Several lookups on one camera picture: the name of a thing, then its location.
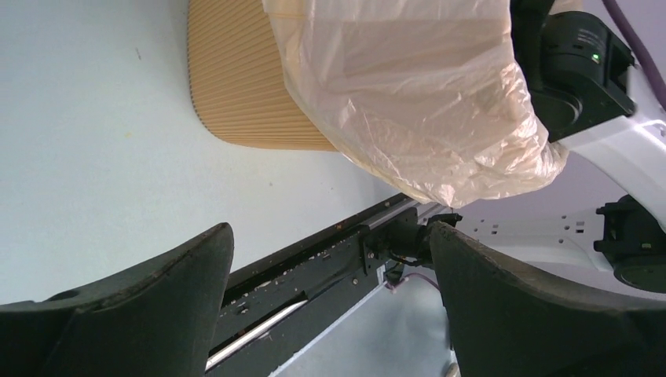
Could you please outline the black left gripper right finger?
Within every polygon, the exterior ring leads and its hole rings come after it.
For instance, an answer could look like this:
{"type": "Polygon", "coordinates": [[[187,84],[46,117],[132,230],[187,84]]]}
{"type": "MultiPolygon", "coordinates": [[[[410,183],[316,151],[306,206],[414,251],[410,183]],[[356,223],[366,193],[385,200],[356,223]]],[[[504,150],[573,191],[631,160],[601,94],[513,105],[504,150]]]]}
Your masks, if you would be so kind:
{"type": "Polygon", "coordinates": [[[664,302],[564,279],[443,222],[430,250],[462,375],[664,375],[664,302]]]}

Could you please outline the orange plastic trash bin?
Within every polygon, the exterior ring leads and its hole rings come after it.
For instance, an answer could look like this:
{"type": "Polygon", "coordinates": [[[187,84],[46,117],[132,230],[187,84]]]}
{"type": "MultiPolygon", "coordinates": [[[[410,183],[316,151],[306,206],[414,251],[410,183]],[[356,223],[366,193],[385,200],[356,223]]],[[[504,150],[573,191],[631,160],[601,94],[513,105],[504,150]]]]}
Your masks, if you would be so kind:
{"type": "Polygon", "coordinates": [[[262,2],[190,1],[187,57],[194,109],[215,137],[252,148],[334,151],[284,86],[262,2]]]}

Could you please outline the translucent white trash bag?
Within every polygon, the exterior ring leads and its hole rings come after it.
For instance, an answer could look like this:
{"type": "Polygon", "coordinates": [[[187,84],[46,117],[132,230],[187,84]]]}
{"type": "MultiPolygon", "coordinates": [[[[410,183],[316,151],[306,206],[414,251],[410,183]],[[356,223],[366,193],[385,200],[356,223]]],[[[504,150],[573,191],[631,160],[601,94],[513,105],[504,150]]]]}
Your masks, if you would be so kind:
{"type": "Polygon", "coordinates": [[[548,140],[514,59],[507,1],[266,1],[284,85],[346,158],[460,208],[549,185],[548,140]]]}

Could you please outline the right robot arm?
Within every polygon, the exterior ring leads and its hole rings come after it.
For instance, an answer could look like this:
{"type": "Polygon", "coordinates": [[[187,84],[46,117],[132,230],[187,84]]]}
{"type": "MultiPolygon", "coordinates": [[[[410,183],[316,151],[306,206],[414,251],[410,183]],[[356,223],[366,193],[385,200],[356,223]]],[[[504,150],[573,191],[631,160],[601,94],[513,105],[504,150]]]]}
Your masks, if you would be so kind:
{"type": "Polygon", "coordinates": [[[514,52],[551,141],[624,190],[600,207],[535,221],[464,220],[504,254],[598,287],[665,293],[665,84],[615,1],[611,17],[513,1],[514,52]]]}

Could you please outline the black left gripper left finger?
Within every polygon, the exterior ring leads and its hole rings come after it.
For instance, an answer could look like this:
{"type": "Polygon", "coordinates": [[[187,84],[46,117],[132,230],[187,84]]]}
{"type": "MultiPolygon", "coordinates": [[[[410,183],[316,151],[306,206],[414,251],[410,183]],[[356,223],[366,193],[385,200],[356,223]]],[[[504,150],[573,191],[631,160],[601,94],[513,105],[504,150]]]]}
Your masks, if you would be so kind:
{"type": "Polygon", "coordinates": [[[221,223],[91,284],[3,305],[2,375],[203,375],[233,250],[221,223]]]}

